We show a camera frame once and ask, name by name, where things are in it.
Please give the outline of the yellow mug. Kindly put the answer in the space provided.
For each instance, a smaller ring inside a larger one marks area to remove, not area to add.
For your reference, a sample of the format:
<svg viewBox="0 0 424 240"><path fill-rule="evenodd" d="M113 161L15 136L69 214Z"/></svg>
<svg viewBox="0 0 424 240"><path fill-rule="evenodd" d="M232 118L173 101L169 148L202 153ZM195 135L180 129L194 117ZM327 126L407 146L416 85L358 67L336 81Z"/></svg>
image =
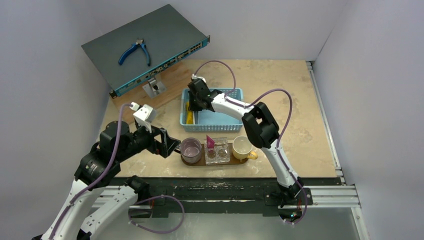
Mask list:
<svg viewBox="0 0 424 240"><path fill-rule="evenodd" d="M258 159L258 154L253 151L253 145L246 136L237 136L233 140L232 154L238 160Z"/></svg>

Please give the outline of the light blue plastic basket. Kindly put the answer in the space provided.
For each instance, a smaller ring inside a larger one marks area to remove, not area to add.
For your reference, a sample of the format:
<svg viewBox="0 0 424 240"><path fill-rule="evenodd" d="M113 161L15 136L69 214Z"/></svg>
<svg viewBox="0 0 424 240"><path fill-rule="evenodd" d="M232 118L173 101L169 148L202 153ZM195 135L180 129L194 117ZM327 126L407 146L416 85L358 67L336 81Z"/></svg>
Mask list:
<svg viewBox="0 0 424 240"><path fill-rule="evenodd" d="M229 115L209 110L194 112L194 124L187 124L186 103L189 102L189 89L181 94L179 123L186 132L239 132L243 127L241 120Z"/></svg>

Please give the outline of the purple translucent cup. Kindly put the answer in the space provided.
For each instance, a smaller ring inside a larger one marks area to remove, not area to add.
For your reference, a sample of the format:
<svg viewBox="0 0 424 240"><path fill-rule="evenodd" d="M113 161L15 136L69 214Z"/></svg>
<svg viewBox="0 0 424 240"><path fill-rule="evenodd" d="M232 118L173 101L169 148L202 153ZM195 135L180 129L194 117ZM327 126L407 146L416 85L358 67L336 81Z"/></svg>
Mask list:
<svg viewBox="0 0 424 240"><path fill-rule="evenodd" d="M201 159L202 145L197 138L188 137L177 147L181 158L188 164L195 164Z"/></svg>

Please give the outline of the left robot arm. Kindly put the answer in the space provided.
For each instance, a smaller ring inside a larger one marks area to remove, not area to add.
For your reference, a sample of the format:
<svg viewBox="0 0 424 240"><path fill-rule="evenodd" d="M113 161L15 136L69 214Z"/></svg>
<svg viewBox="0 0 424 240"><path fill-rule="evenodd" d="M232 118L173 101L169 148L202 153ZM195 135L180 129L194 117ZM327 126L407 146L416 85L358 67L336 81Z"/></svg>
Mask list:
<svg viewBox="0 0 424 240"><path fill-rule="evenodd" d="M123 161L143 150L167 158L177 151L180 143L180 140L170 137L164 128L153 126L147 130L144 126L138 126L131 133L126 122L110 122L100 133L99 141L81 159L60 213L48 230L35 236L35 239L98 240L112 221L127 212L130 206L146 204L149 213L152 213L156 198L150 193L150 185L136 175L127 178L101 207L90 211L120 172Z"/></svg>

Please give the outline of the yellow toothpaste tube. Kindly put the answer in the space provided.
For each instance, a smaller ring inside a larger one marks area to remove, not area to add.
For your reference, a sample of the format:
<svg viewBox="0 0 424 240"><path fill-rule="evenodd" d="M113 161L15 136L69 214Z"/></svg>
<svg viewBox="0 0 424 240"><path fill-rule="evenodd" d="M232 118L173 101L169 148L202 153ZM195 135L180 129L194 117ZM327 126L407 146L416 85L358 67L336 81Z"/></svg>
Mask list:
<svg viewBox="0 0 424 240"><path fill-rule="evenodd" d="M186 110L185 124L186 125L193 125L195 123L194 113L193 113L192 110L190 110L190 103L189 102L186 102L186 104L185 104L185 110Z"/></svg>

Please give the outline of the clear glass toothbrush holder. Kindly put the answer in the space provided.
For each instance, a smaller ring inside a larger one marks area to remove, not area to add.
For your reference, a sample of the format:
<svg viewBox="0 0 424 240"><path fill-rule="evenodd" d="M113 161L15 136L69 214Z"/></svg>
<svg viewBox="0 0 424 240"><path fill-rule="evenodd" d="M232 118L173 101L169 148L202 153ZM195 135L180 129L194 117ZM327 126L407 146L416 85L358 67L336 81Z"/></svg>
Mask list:
<svg viewBox="0 0 424 240"><path fill-rule="evenodd" d="M205 164L222 165L230 162L230 150L227 137L212 138L215 141L214 148L207 148L207 141L204 143Z"/></svg>

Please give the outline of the dark wooden oval tray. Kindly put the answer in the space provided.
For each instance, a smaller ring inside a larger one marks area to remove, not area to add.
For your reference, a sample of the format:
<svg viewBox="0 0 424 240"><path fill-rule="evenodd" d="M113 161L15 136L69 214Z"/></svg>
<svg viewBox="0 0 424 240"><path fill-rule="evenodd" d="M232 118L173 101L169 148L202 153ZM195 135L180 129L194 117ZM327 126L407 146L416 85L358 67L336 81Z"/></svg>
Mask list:
<svg viewBox="0 0 424 240"><path fill-rule="evenodd" d="M233 153L232 153L232 143L229 143L229 144L228 144L228 147L229 147L229 152L230 152L230 162L225 163L225 164L218 164L218 165L206 165L206 163L205 163L205 149L204 149L204 144L201 144L201 146L202 146L202 150L201 150L201 159L200 159L197 163L194 163L194 164L188 164L187 162L185 162L185 161L181 158L182 162L183 162L185 165L187 165L187 166L204 167L204 166L227 166L227 165L241 165L241 164L246 163L246 162L249 160L249 159L247 159L247 158L245 158L245 159L243 159L243 160L236 159L236 158L233 156Z"/></svg>

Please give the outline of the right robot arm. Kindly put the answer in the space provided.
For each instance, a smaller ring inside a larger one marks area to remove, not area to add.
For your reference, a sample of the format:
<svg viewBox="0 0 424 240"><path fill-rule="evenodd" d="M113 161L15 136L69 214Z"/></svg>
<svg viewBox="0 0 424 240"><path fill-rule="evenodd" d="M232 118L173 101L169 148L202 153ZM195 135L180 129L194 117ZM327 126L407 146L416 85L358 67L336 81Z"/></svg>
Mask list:
<svg viewBox="0 0 424 240"><path fill-rule="evenodd" d="M299 198L304 206L311 203L302 179L284 153L281 144L283 133L265 103L259 100L254 103L235 100L219 90L210 90L206 82L197 76L191 80L188 88L203 110L226 114L242 121L248 140L264 153L275 172L283 206Z"/></svg>

